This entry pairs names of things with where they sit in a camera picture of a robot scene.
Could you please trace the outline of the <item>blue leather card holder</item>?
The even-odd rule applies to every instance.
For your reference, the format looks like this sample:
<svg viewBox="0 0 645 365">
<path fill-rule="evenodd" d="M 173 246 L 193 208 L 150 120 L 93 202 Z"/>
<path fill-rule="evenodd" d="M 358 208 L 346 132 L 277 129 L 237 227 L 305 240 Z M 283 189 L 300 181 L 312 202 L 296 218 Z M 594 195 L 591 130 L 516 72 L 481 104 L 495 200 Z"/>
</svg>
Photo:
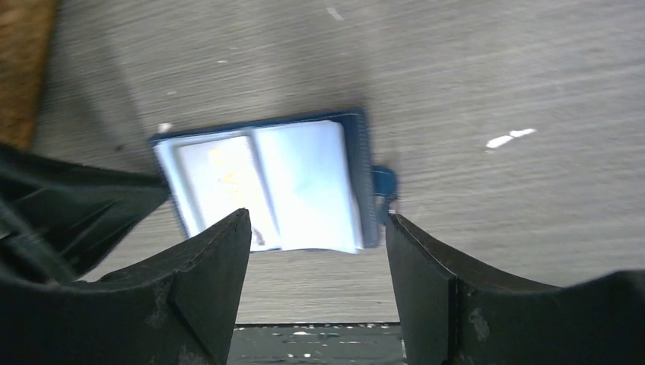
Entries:
<svg viewBox="0 0 645 365">
<path fill-rule="evenodd" d="M 199 216 L 176 149 L 239 135 L 252 142 L 278 231 L 276 250 L 355 254 L 379 244 L 398 182 L 393 170 L 372 162 L 362 109 L 154 135 L 150 143 L 185 235 L 196 236 L 211 225 Z"/>
</svg>

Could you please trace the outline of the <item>silver VIP credit card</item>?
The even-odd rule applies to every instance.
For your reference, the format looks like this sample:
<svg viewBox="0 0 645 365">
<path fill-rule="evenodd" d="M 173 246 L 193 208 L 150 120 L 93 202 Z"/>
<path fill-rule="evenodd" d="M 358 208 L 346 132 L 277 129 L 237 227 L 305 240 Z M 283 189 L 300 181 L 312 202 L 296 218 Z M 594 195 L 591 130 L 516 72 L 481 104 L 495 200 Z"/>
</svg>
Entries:
<svg viewBox="0 0 645 365">
<path fill-rule="evenodd" d="M 280 248 L 250 137 L 239 135 L 176 149 L 193 199 L 208 226 L 245 208 L 251 221 L 253 252 Z"/>
</svg>

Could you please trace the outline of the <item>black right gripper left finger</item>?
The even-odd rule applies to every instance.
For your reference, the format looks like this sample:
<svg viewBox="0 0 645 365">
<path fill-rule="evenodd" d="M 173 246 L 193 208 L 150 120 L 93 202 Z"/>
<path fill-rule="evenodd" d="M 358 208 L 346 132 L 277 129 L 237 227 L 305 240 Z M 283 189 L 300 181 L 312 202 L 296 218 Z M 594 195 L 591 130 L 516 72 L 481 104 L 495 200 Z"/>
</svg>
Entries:
<svg viewBox="0 0 645 365">
<path fill-rule="evenodd" d="M 249 261 L 249 212 L 99 281 L 1 277 L 3 364 L 225 364 Z"/>
</svg>

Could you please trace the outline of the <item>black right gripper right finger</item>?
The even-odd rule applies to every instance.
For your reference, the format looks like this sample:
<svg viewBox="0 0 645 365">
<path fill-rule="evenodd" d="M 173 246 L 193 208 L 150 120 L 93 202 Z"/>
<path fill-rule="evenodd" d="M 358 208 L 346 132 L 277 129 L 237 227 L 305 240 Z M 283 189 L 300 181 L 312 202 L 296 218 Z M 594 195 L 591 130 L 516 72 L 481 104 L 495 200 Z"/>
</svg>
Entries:
<svg viewBox="0 0 645 365">
<path fill-rule="evenodd" d="M 644 273 L 557 287 L 497 269 L 400 214 L 386 248 L 410 364 L 642 364 Z"/>
</svg>

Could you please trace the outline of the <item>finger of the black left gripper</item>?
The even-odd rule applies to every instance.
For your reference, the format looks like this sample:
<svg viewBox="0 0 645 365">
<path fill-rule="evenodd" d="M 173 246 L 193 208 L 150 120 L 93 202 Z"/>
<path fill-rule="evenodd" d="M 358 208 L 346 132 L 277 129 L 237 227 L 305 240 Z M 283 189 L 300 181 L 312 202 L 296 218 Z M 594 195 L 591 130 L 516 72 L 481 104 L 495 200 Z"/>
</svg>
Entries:
<svg viewBox="0 0 645 365">
<path fill-rule="evenodd" d="M 1 273 L 70 282 L 113 251 L 169 192 L 157 176 L 1 146 Z"/>
</svg>

